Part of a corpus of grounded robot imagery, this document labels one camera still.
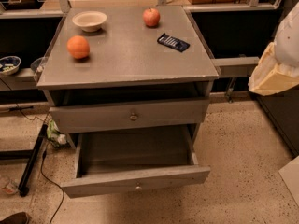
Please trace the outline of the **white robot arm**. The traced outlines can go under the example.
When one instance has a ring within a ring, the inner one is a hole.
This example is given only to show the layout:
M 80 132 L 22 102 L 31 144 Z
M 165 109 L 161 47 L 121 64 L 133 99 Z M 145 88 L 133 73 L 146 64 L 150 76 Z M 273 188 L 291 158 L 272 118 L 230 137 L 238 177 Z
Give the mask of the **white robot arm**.
M 299 3 L 279 24 L 249 78 L 249 91 L 262 96 L 299 85 Z

